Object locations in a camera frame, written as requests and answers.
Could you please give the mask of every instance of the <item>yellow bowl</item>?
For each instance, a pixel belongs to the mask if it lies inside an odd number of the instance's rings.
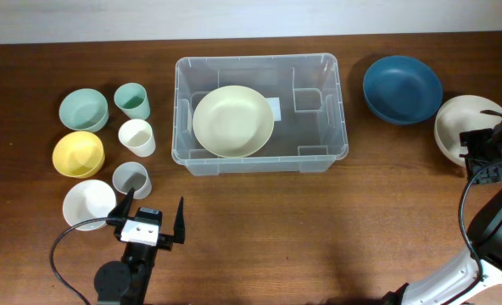
[[[104,148],[100,139],[88,131],[71,132],[53,149],[53,166],[62,175],[89,178],[104,164]]]

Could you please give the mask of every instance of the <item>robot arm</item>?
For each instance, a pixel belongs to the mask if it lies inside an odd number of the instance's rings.
[[[109,213],[110,218],[125,222],[110,222],[114,235],[126,242],[121,261],[103,265],[95,275],[94,285],[99,305],[142,305],[148,289],[149,278],[155,265],[157,251],[171,251],[173,243],[185,242],[183,197],[177,209],[174,235],[160,233],[162,213],[151,208],[139,208],[135,217],[128,217],[134,189]]]
[[[483,112],[483,115],[487,114],[502,116]],[[461,133],[460,142],[468,148],[468,153],[461,156],[466,159],[468,180],[484,184],[502,179],[502,122],[493,129]],[[389,292],[383,303],[459,305],[491,286],[502,284],[502,190],[477,213],[467,235],[478,258],[466,249],[435,274],[414,284],[406,284],[396,292]],[[479,276],[476,259],[482,265],[482,278],[477,285],[461,294]]]

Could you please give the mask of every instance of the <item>cup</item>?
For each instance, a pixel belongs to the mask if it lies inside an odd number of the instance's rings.
[[[138,162],[120,165],[112,176],[115,190],[125,194],[134,187],[134,199],[143,199],[151,192],[151,180],[148,171]]]
[[[155,151],[151,125],[143,119],[130,119],[119,128],[119,141],[138,157],[150,156]]]
[[[93,89],[80,89],[64,98],[59,118],[72,130],[97,132],[108,122],[108,101]]]
[[[115,205],[115,192],[106,182],[85,180],[72,187],[66,194],[63,201],[64,220],[69,225],[77,225],[85,220],[108,217]],[[76,229],[95,230],[105,225],[105,221],[97,221]]]
[[[62,175],[73,178],[89,178],[104,164],[104,148],[95,134],[74,131],[59,140],[53,149],[52,161]]]
[[[131,119],[147,119],[149,108],[146,89],[137,83],[128,83],[119,87],[114,95],[115,105]]]

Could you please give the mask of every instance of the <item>white bowl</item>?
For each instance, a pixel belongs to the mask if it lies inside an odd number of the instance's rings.
[[[461,154],[468,153],[460,144],[460,133],[495,127],[502,118],[481,114],[493,110],[502,114],[502,108],[493,101],[478,96],[465,95],[449,99],[438,111],[434,137],[441,152],[459,166],[466,166]]]
[[[257,91],[224,86],[200,101],[192,128],[200,144],[211,153],[225,158],[247,157],[270,139],[274,114]]]
[[[107,217],[115,205],[115,192],[107,183],[100,180],[85,180],[72,187],[66,194],[63,202],[64,220],[69,225],[77,225],[81,221]],[[105,221],[97,221],[76,229],[95,230],[105,225]]]

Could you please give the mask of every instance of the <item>mint green cup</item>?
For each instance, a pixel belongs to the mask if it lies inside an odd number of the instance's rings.
[[[80,89],[66,96],[59,108],[59,118],[72,130],[97,132],[108,122],[108,101],[93,89]]]
[[[147,119],[151,112],[146,89],[137,83],[119,87],[114,95],[115,105],[131,119]]]

